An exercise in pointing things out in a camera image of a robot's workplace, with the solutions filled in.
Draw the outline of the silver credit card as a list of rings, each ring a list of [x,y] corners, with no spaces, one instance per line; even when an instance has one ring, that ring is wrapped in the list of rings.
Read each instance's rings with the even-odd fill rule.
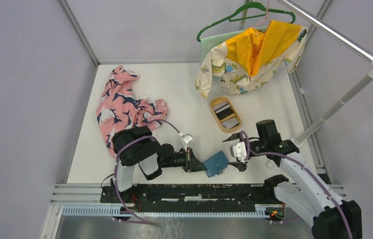
[[[239,123],[237,118],[230,118],[226,121],[221,122],[222,127],[225,128],[225,129],[232,129],[239,124],[240,123]]]

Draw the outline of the blue leather card holder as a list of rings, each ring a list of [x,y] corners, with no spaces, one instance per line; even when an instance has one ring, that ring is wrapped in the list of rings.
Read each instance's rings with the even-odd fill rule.
[[[207,177],[211,178],[216,175],[222,174],[223,170],[228,167],[228,162],[229,161],[222,150],[204,160],[203,164],[206,167]]]

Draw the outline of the oval wooden tray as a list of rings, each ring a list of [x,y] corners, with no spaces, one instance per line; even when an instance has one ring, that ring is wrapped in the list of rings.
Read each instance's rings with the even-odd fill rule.
[[[212,99],[210,109],[222,132],[231,133],[241,127],[242,119],[227,97]]]

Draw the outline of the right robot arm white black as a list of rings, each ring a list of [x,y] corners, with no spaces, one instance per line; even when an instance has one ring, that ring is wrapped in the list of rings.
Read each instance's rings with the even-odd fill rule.
[[[306,222],[315,239],[361,239],[362,211],[354,200],[346,201],[312,172],[299,148],[283,140],[272,119],[256,123],[258,137],[244,131],[233,133],[226,141],[238,140],[230,150],[235,162],[229,164],[243,172],[252,157],[265,156],[283,170],[264,181],[263,198],[281,201]]]

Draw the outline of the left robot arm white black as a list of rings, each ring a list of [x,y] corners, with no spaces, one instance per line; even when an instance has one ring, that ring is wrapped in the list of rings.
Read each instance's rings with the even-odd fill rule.
[[[131,198],[133,173],[138,165],[147,180],[162,174],[163,168],[181,167],[186,173],[206,171],[207,167],[197,159],[187,144],[193,139],[190,134],[178,131],[182,148],[176,152],[171,144],[160,144],[147,126],[126,129],[113,137],[116,165],[112,196],[120,203]]]

